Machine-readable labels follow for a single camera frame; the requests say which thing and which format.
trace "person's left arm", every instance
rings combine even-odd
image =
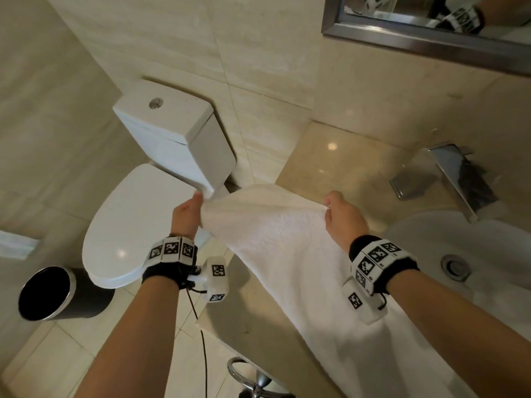
[[[203,195],[176,207],[171,234],[197,233]],[[141,285],[94,359],[74,398],[163,398],[168,381],[179,287],[152,276]]]

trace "marble countertop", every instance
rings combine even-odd
[[[398,147],[312,122],[276,184],[318,203],[329,191],[340,190],[362,210],[375,234],[417,212],[455,209],[440,184],[422,198],[397,199],[389,179],[409,155]],[[230,294],[222,303],[207,305],[198,326],[298,397],[343,396],[278,304],[237,256],[229,272]]]

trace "toilet lid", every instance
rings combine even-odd
[[[136,167],[114,189],[90,223],[83,242],[83,265],[100,287],[136,281],[152,244],[168,236],[173,209],[195,187],[150,165]],[[196,245],[209,237],[199,229]]]

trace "trash can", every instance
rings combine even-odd
[[[93,284],[83,268],[50,266],[34,274],[19,295],[19,313],[28,321],[89,318],[113,299],[114,289]]]

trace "sink drain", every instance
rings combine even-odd
[[[442,272],[448,278],[457,282],[464,282],[471,274],[470,266],[462,257],[447,254],[441,260]]]

